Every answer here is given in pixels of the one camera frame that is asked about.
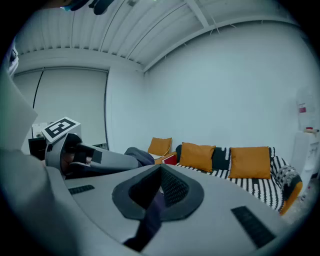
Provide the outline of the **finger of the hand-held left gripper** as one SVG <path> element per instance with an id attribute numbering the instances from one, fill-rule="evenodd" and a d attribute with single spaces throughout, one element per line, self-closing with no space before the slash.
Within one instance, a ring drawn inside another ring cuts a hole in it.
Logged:
<path id="1" fill-rule="evenodd" d="M 132 156 L 104 149 L 77 152 L 69 164 L 72 176 L 103 176 L 136 169 L 140 163 Z"/>

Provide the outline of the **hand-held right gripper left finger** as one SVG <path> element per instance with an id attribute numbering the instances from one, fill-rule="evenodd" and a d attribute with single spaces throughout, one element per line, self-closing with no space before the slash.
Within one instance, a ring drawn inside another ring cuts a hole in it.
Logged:
<path id="1" fill-rule="evenodd" d="M 91 190 L 74 194 L 73 198 L 89 219 L 102 231 L 116 241 L 124 243 L 136 236 L 141 221 L 124 217 L 114 204 L 112 193 L 118 184 L 148 168 L 150 168 L 149 165 L 115 174 L 67 179 L 64 182 L 69 189 L 84 185 L 94 187 Z"/>

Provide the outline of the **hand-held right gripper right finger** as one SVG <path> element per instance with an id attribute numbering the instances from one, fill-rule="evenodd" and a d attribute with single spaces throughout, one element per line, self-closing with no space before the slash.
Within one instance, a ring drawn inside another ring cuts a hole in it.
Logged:
<path id="1" fill-rule="evenodd" d="M 187 219 L 162 223 L 143 249 L 144 256 L 268 256 L 288 237 L 291 228 L 280 214 L 237 184 L 184 167 L 173 169 L 198 181 L 204 199 Z M 246 206 L 275 239 L 257 248 L 231 211 L 241 206 Z"/>

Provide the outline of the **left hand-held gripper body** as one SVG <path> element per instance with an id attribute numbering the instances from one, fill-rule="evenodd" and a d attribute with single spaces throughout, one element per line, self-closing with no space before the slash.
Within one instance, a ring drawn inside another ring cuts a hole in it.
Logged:
<path id="1" fill-rule="evenodd" d="M 42 130 L 46 139 L 45 164 L 58 169 L 66 179 L 91 176 L 91 148 L 83 144 L 81 124 L 63 117 Z"/>

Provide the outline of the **orange sofa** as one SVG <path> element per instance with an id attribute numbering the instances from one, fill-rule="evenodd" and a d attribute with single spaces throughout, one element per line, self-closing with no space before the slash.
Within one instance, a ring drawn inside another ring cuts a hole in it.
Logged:
<path id="1" fill-rule="evenodd" d="M 299 173 L 278 157 L 274 147 L 215 147 L 182 143 L 155 158 L 228 180 L 284 215 L 302 190 Z"/>

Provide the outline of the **black side table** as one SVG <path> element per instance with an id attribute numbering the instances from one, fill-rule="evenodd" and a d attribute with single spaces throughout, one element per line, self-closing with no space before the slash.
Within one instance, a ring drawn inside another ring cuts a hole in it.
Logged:
<path id="1" fill-rule="evenodd" d="M 44 137 L 31 138 L 28 140 L 30 154 L 40 161 L 45 159 L 45 151 L 47 147 L 47 141 Z"/>

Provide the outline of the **white framed picture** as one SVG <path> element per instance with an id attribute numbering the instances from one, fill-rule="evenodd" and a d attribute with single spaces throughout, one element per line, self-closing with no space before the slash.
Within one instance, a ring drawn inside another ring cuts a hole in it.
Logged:
<path id="1" fill-rule="evenodd" d="M 36 138 L 43 138 L 43 130 L 53 124 L 54 122 L 43 122 L 43 123 L 35 123 L 32 125 L 31 127 L 31 131 L 32 131 L 32 138 L 36 139 Z"/>

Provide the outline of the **black white striped blanket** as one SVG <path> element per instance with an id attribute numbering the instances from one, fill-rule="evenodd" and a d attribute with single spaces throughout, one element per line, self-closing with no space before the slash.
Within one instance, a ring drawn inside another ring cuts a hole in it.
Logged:
<path id="1" fill-rule="evenodd" d="M 269 148 L 270 155 L 270 179 L 257 178 L 229 178 L 231 170 L 231 149 L 227 147 L 217 147 L 212 155 L 212 172 L 207 175 L 228 180 L 238 185 L 249 194 L 253 195 L 273 210 L 284 215 L 299 196 L 303 182 L 299 182 L 291 193 L 284 192 L 276 180 L 274 166 L 280 167 L 290 165 L 282 157 L 276 155 L 274 147 Z"/>

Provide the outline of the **grey patterned cloth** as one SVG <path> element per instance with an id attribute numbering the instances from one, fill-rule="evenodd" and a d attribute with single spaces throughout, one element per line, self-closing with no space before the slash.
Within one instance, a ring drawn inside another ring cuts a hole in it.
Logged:
<path id="1" fill-rule="evenodd" d="M 291 193 L 296 185 L 301 182 L 301 177 L 291 165 L 273 167 L 275 178 L 284 192 Z"/>

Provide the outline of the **white water dispenser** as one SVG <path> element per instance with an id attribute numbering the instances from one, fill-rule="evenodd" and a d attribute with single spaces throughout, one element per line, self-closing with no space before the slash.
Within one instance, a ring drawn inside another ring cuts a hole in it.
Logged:
<path id="1" fill-rule="evenodd" d="M 296 133 L 290 164 L 299 173 L 304 184 L 307 184 L 313 175 L 319 149 L 320 140 L 316 134 L 303 131 Z"/>

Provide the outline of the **clear water dispenser bottle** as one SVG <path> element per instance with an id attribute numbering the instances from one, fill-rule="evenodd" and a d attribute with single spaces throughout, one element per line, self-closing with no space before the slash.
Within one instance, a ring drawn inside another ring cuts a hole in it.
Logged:
<path id="1" fill-rule="evenodd" d="M 315 101 L 314 91 L 310 87 L 301 87 L 296 94 L 299 129 L 320 130 L 320 115 Z"/>

